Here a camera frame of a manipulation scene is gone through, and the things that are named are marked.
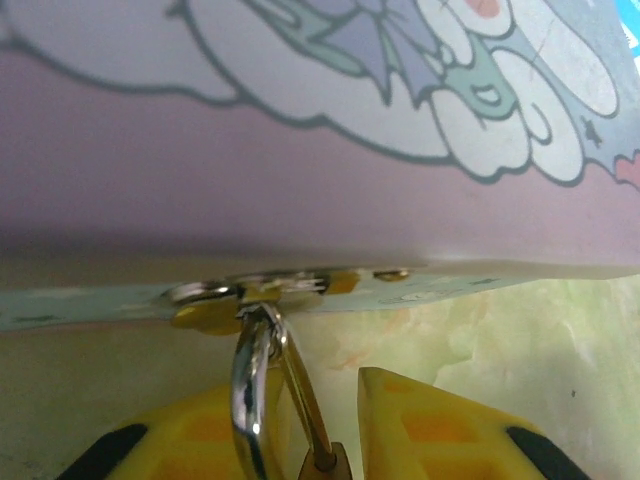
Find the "cartoon illustration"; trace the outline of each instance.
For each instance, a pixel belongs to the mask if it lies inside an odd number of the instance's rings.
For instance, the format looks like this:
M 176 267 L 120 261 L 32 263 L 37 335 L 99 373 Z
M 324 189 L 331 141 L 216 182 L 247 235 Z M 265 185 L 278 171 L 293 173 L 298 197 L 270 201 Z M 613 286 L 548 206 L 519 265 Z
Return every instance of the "cartoon illustration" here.
M 543 0 L 0 0 L 3 44 L 114 89 L 250 103 L 480 181 L 533 165 L 573 185 L 586 161 L 614 175 L 600 150 L 613 79 Z
M 616 180 L 628 183 L 640 190 L 640 150 L 636 150 L 631 159 L 620 156 L 616 159 Z

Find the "metal clip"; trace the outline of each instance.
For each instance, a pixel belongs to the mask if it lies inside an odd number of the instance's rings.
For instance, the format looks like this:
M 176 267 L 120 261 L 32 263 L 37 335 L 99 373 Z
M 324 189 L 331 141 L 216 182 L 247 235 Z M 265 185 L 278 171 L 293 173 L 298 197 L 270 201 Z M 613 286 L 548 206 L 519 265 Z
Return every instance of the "metal clip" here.
M 283 370 L 302 422 L 309 453 L 301 480 L 350 480 L 351 469 L 339 443 L 331 443 L 311 381 L 278 310 L 259 303 L 241 311 L 244 322 L 233 361 L 231 417 L 238 458 L 249 480 L 283 480 L 266 433 L 266 375 L 270 361 Z
M 237 314 L 245 306 L 277 302 L 283 311 L 304 311 L 325 295 L 352 292 L 359 281 L 353 270 L 271 272 L 178 285 L 162 302 L 177 308 L 171 320 L 176 328 L 231 335 L 242 329 Z

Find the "silver key ring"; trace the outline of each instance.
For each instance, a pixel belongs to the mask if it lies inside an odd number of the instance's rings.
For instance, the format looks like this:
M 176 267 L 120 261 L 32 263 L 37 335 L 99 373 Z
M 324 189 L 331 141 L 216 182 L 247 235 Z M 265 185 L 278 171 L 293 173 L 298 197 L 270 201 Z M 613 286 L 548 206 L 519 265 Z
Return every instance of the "silver key ring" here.
M 260 303 L 241 312 L 244 326 L 231 374 L 231 418 L 236 452 L 249 480 L 284 480 L 266 431 L 269 362 L 278 360 L 316 469 L 336 466 L 309 376 L 277 309 Z

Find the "marble surface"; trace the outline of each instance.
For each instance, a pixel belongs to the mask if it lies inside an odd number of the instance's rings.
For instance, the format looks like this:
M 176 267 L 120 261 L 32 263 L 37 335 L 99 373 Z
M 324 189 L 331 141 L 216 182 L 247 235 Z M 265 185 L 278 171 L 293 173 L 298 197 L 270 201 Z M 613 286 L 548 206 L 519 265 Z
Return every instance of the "marble surface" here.
M 527 417 L 594 480 L 637 478 L 640 277 L 539 281 L 291 322 L 356 479 L 365 365 Z M 119 421 L 225 382 L 234 342 L 160 323 L 0 336 L 0 477 L 54 478 Z M 292 444 L 290 472 L 303 453 Z

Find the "black stripe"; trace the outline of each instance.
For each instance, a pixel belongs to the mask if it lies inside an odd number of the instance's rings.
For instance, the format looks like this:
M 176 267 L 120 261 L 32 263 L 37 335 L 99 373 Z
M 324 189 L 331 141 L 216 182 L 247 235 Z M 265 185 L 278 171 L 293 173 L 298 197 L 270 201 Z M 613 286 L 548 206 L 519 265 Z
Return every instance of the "black stripe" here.
M 547 437 L 521 427 L 509 427 L 507 434 L 547 480 L 590 480 Z
M 100 437 L 56 480 L 106 480 L 147 433 L 142 424 L 128 425 Z

